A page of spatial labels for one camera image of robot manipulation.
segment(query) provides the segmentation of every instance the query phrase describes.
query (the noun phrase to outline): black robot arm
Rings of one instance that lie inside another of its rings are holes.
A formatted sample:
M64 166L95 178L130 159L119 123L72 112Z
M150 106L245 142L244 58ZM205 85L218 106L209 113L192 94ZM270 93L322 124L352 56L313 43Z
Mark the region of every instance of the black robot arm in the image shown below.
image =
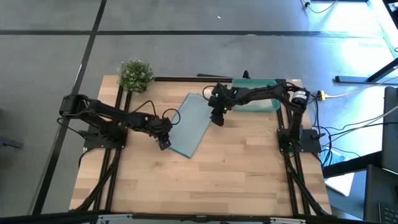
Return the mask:
M292 101L284 96L284 93L289 91L294 92ZM235 105L246 105L254 100L277 99L293 111L288 140L291 144L299 144L302 133L302 118L307 109L309 98L309 91L295 85L274 85L253 89L232 87L228 89L226 85L217 83L211 92L208 105L213 107L211 121L218 126L222 126L224 125L223 115Z
M156 138L161 150L171 145L169 131L172 123L168 118L160 118L156 114L124 112L85 95L65 96L59 113L63 118L80 119L90 124L110 141L117 141L123 135L122 129L129 128ZM79 133L82 136L88 134L86 131Z

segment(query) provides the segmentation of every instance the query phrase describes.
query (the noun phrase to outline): wooden table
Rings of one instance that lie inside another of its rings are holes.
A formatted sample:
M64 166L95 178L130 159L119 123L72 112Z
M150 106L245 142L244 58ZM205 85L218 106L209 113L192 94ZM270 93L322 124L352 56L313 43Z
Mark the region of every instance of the wooden table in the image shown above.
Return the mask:
M301 85L300 80L289 80ZM202 82L154 82L145 93L134 93L130 111L151 99L157 114L178 109L188 93L199 93ZM117 76L105 75L98 99L114 106ZM150 104L140 111L152 113ZM161 151L154 138L128 132L116 179L113 212L173 213L207 215L291 215L284 160L279 153L277 113L229 111L225 124L210 124L191 159L171 150ZM311 128L308 112L303 120ZM301 153L305 183L309 191L330 212L319 161ZM77 176L70 208L76 208L98 181L104 149L84 156ZM104 188L100 208L107 193ZM298 208L303 212L296 186Z

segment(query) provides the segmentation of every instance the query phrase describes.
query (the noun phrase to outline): gray floor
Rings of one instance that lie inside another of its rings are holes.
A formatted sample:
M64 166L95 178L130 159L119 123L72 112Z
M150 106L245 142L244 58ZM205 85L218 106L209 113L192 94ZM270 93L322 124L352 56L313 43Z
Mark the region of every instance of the gray floor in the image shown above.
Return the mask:
M312 6L322 9L328 4ZM99 5L100 0L3 0L0 29L91 30ZM305 12L299 0L114 0L108 1L99 29L310 30L346 38L97 36L80 90L92 98L98 95L102 76L117 74L120 63L129 58L150 62L158 76L240 77L249 70L257 78L299 78L309 90L329 95L362 87L334 83L334 76L370 75L393 59L379 21L365 3L358 2L339 2L324 14L314 14ZM0 217L29 213L58 127L62 96L75 81L87 40L88 36L0 35L0 135L25 144L21 151L0 150ZM342 127L381 114L383 89L321 102L320 124ZM79 122L71 126L86 127ZM82 145L80 137L68 132L45 213L67 211ZM381 128L356 131L334 146L360 155L378 151Z

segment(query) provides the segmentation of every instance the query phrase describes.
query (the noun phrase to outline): wooden tabletop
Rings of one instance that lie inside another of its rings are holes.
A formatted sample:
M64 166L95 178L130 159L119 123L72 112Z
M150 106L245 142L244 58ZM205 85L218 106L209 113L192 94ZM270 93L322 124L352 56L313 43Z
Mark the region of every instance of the wooden tabletop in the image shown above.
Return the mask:
M301 85L300 80L289 81ZM157 114L169 108L178 109L188 93L201 94L207 85L211 83L154 82L145 93L133 94L130 111L146 100L155 103ZM105 75L98 99L114 106L117 92L117 76ZM152 107L148 104L140 111L152 113ZM276 135L277 114L229 111L224 118L223 127L210 124L191 159L171 150L161 151L154 138L130 130L121 154L111 210L291 215L285 165ZM311 128L308 111L303 125ZM319 161L311 154L300 155L306 186L323 209L330 212ZM94 149L82 159L70 208L79 206L93 190L103 156L104 149ZM107 188L106 185L100 208L104 207ZM303 212L297 186L295 192L299 211Z

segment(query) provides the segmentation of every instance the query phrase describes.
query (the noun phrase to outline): green plant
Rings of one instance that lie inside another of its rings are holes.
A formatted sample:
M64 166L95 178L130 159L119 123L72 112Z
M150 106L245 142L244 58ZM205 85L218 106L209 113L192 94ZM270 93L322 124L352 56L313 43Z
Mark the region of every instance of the green plant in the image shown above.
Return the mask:
M154 80L154 71L149 63L140 60L122 62L119 69L119 84L127 91L142 93Z

